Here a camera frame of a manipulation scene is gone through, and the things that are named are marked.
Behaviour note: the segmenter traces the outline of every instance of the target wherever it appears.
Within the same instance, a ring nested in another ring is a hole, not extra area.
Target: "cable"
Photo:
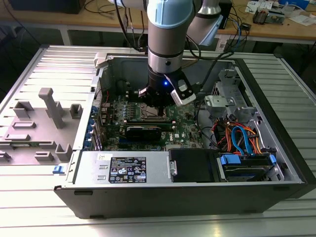
[[[258,152],[259,152],[260,154],[262,154],[262,152],[261,152],[261,150],[260,150],[260,147],[259,147],[259,139],[258,139],[258,138],[256,138],[256,140],[257,140],[257,148],[258,148]]]
[[[113,4],[106,4],[106,5],[102,5],[100,7],[98,7],[98,11],[92,11],[92,10],[89,10],[87,7],[90,3],[94,2],[96,0],[90,0],[89,2],[87,2],[85,5],[84,5],[84,9],[87,10],[88,12],[91,12],[91,13],[110,13],[110,12],[113,12],[115,11],[115,9],[113,10],[109,10],[109,11],[102,11],[102,8],[106,7],[106,6],[113,6]]]
[[[236,45],[235,45],[235,47],[234,47],[234,49],[233,49],[233,52],[235,52],[236,49],[238,48],[238,44],[239,44],[239,42],[240,42],[241,30],[240,30],[240,25],[239,25],[239,23],[238,23],[236,20],[234,20],[234,19],[232,19],[232,21],[236,23],[236,25],[237,25],[237,27],[238,27],[238,32],[239,32],[239,37],[238,37],[238,39],[237,39],[237,43],[236,43]]]
[[[211,138],[209,138],[203,131],[202,131],[202,129],[201,129],[201,127],[199,126],[199,123],[198,123],[198,114],[199,114],[199,111],[200,111],[200,109],[201,109],[201,105],[204,103],[204,101],[202,101],[201,103],[200,103],[200,105],[199,105],[199,107],[198,107],[198,110],[197,110],[197,115],[196,115],[196,118],[197,118],[197,128],[198,128],[198,130],[201,132],[201,134],[204,136],[204,137],[206,137],[215,147],[217,147],[217,145],[216,145],[216,143],[211,139]]]
[[[233,142],[234,147],[236,147],[236,149],[239,150],[242,155],[244,155],[243,150],[237,145],[236,140],[235,140],[235,131],[236,131],[236,129],[240,129],[240,130],[242,131],[242,134],[243,134],[243,136],[244,136],[244,141],[245,141],[246,150],[247,150],[248,154],[253,154],[252,149],[251,149],[251,146],[250,146],[249,143],[248,143],[248,135],[247,135],[247,132],[246,132],[245,129],[244,129],[243,127],[241,127],[241,126],[235,126],[235,127],[233,128],[233,130],[232,130],[232,142]]]
[[[120,27],[121,27],[121,29],[123,31],[123,34],[124,34],[124,37],[125,37],[127,43],[129,43],[132,46],[133,49],[135,49],[136,51],[140,52],[140,50],[138,48],[136,48],[134,45],[132,45],[130,43],[130,41],[129,41],[128,37],[127,37],[127,33],[126,33],[125,29],[124,29],[123,22],[122,22],[122,19],[120,17],[120,14],[119,14],[118,0],[114,0],[114,5],[115,5],[115,10],[116,10],[117,15],[118,15],[119,25],[120,25]]]
[[[6,9],[7,12],[12,16],[12,18],[13,18],[17,23],[19,23],[19,25],[20,25],[21,27],[24,28],[24,30],[34,39],[34,41],[35,41],[36,43],[38,43],[39,45],[41,45],[41,43],[28,31],[28,29],[26,29],[26,28],[22,25],[22,23],[21,23],[18,19],[16,19],[15,16],[10,12],[9,8],[8,8],[7,5],[5,4],[5,1],[2,0],[2,2],[3,2],[3,5],[4,5],[5,9]]]
[[[142,18],[142,27],[143,27],[143,30],[142,30],[142,33],[140,34],[139,38],[138,38],[138,41],[137,41],[138,48],[140,48],[140,43],[141,43],[140,41],[141,41],[141,38],[143,37],[144,32],[145,32],[145,24],[144,24],[143,11],[140,11],[140,15],[141,15],[141,18]]]
[[[228,52],[222,52],[220,55],[218,55],[215,60],[213,61],[213,63],[211,64],[210,68],[208,69],[207,73],[206,73],[206,76],[204,78],[204,81],[202,82],[201,84],[201,87],[203,87],[205,85],[205,83],[207,82],[207,79],[209,77],[209,75],[211,74],[213,68],[215,67],[215,64],[217,63],[218,60],[220,59],[225,59],[225,58],[228,58],[230,56],[232,56],[234,54],[234,52],[229,52],[228,55],[222,57],[224,54],[227,54]]]
[[[107,90],[107,100],[105,101],[105,103],[107,103],[109,100],[109,91]]]
[[[134,34],[134,27],[133,27],[133,20],[132,20],[132,14],[130,13],[130,8],[128,9],[128,15],[129,15],[129,20],[130,20],[130,27],[132,29],[134,45],[136,45],[135,34]]]
[[[147,1],[143,0],[143,6],[144,6],[144,10],[147,11]]]

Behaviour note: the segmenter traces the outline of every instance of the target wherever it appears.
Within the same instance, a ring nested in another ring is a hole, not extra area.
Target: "black panel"
[[[231,0],[219,0],[219,6],[221,8],[221,15],[223,16],[223,20],[219,26],[220,29],[225,29],[227,19],[229,17],[229,13],[231,12],[233,3]]]
[[[288,188],[276,190],[278,186]],[[71,189],[55,193],[77,217],[88,219],[261,213],[300,188],[299,184],[142,187],[93,189],[91,196],[75,196]]]
[[[219,182],[216,157],[218,152],[210,149],[169,150],[169,158],[177,166],[173,182]]]
[[[9,0],[14,10],[78,14],[85,0]]]
[[[270,124],[273,132],[275,133],[276,138],[280,142],[287,157],[294,166],[295,171],[303,182],[309,184],[304,188],[304,190],[301,190],[299,193],[292,196],[292,198],[300,198],[302,195],[316,188],[316,178],[306,164],[304,158],[295,146],[294,142],[288,135],[286,129],[284,128],[280,119],[277,117],[275,111],[265,97],[264,93],[262,92],[260,86],[258,85],[256,79],[253,77],[245,62],[242,59],[237,59],[236,64],[240,69],[257,103],[259,104],[259,107],[265,115],[267,122]]]

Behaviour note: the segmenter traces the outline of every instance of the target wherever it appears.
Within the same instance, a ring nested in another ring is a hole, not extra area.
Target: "blue clip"
[[[87,126],[87,131],[91,132],[93,130],[93,127],[91,127],[90,125]]]
[[[89,125],[94,125],[94,120],[91,119],[91,118],[89,118],[88,124],[89,124]]]
[[[90,142],[90,141],[84,141],[84,142],[83,142],[83,145],[84,145],[85,147],[91,147],[91,142]]]
[[[272,164],[276,164],[277,163],[277,159],[274,155],[270,155],[270,160],[272,162]]]
[[[240,158],[235,154],[226,154],[221,156],[221,163],[224,164],[241,164]]]
[[[56,165],[53,170],[53,174],[64,174],[64,167]]]
[[[97,113],[98,112],[98,108],[93,105],[91,107],[91,112],[94,113],[94,114]]]
[[[91,133],[86,133],[85,136],[84,136],[85,139],[89,139],[89,138],[91,138],[91,137],[92,137],[92,134],[91,134]]]

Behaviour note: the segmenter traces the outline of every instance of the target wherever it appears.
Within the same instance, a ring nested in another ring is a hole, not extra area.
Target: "power supply label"
[[[109,182],[146,183],[146,157],[112,157]]]

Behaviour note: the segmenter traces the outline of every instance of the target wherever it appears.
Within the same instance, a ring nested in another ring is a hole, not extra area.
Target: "wire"
[[[251,144],[252,144],[252,146],[253,146],[254,153],[255,153],[255,154],[257,154],[256,146],[255,146],[255,144],[254,144],[253,140],[252,140],[252,139],[249,139],[249,141],[250,141],[250,143],[251,143]]]
[[[105,103],[107,103],[109,100],[109,91],[107,90],[107,100],[105,101]]]
[[[132,14],[130,13],[130,8],[128,9],[128,16],[129,16],[129,20],[130,20],[130,27],[132,29],[134,45],[136,45],[135,34],[134,34],[134,27],[133,27],[133,20],[132,20]]]
[[[261,152],[261,150],[260,150],[260,147],[259,147],[259,139],[258,139],[258,138],[256,138],[256,140],[257,140],[257,148],[258,148],[258,152],[259,152],[260,154],[262,154],[262,152]]]
[[[12,18],[13,18],[17,23],[19,23],[19,25],[20,25],[22,28],[24,28],[24,30],[34,39],[34,41],[35,41],[36,43],[38,43],[39,45],[41,45],[41,43],[28,31],[28,29],[26,29],[26,28],[22,25],[22,23],[21,23],[18,19],[16,19],[16,17],[11,13],[11,11],[9,10],[9,8],[8,8],[7,5],[5,4],[5,1],[2,0],[2,2],[3,2],[3,5],[4,5],[5,9],[6,9],[7,12],[12,16]]]
[[[208,69],[207,73],[206,73],[206,76],[201,84],[201,87],[203,87],[205,85],[205,83],[207,82],[208,78],[209,78],[209,75],[211,74],[213,68],[215,67],[215,64],[217,63],[218,60],[220,59],[225,59],[225,58],[228,58],[230,56],[232,56],[234,54],[234,52],[222,52],[220,55],[218,55],[215,60],[213,61],[213,63],[211,64],[210,68]]]
[[[144,24],[143,11],[140,11],[140,15],[141,15],[141,18],[142,18],[142,27],[143,27],[143,30],[142,30],[142,33],[140,34],[139,38],[138,38],[138,41],[137,41],[137,44],[138,44],[138,47],[139,47],[139,48],[140,48],[141,38],[143,37],[144,32],[145,32],[145,24]]]
[[[91,12],[91,13],[111,13],[111,12],[113,12],[113,11],[115,11],[115,9],[113,9],[113,10],[109,10],[109,11],[103,11],[102,10],[102,8],[104,8],[104,7],[106,7],[106,6],[113,6],[113,4],[106,4],[106,5],[102,5],[102,6],[100,6],[100,7],[98,7],[98,11],[93,11],[93,10],[90,10],[90,9],[88,9],[87,7],[88,7],[88,5],[90,4],[90,3],[92,3],[92,2],[94,2],[94,1],[96,1],[96,0],[90,0],[89,2],[87,2],[85,5],[84,5],[84,9],[86,10],[86,11],[88,11],[88,12]]]
[[[202,129],[201,129],[201,127],[199,126],[199,123],[198,123],[198,114],[199,114],[199,111],[200,111],[201,106],[202,106],[203,103],[204,103],[204,101],[202,101],[202,102],[200,103],[200,105],[199,105],[199,107],[198,107],[198,110],[197,110],[197,115],[196,115],[197,128],[198,128],[198,130],[200,131],[200,133],[201,133],[204,137],[206,137],[215,147],[217,147],[217,146],[216,146],[216,143],[202,131]]]
[[[233,52],[235,52],[236,49],[238,48],[238,44],[240,43],[241,30],[240,30],[240,25],[239,25],[239,23],[238,23],[236,20],[234,20],[234,19],[231,19],[231,20],[236,23],[236,25],[237,25],[237,27],[238,27],[238,32],[239,32],[239,37],[238,37],[238,39],[237,39],[237,43],[236,43],[236,45],[235,45],[235,47],[234,47],[234,49],[233,49]]]
[[[127,43],[129,43],[129,45],[131,45],[133,49],[135,49],[136,51],[140,52],[140,50],[138,48],[136,48],[136,46],[134,46],[134,45],[132,45],[130,43],[130,41],[129,41],[128,37],[127,37],[127,33],[126,33],[125,29],[124,29],[124,25],[123,25],[122,19],[121,19],[120,14],[119,14],[118,0],[114,0],[114,5],[115,5],[115,10],[116,10],[117,15],[118,15],[119,25],[120,25],[120,27],[122,29],[122,32],[124,34],[124,37],[125,37]]]

